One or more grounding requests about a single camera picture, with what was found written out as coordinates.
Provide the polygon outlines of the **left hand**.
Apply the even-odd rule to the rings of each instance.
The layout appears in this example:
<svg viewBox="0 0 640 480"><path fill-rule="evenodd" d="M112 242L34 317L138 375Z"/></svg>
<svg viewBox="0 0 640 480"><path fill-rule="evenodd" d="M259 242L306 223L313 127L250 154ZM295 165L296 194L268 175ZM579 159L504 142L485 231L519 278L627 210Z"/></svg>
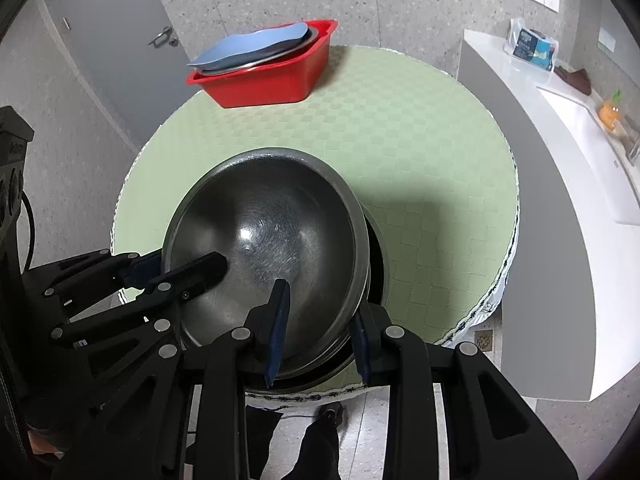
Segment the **left hand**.
<svg viewBox="0 0 640 480"><path fill-rule="evenodd" d="M32 447L32 452L36 455L56 454L62 452L62 450L55 445L54 439L48 434L42 434L35 429L29 428L27 431L27 437L30 446Z"/></svg>

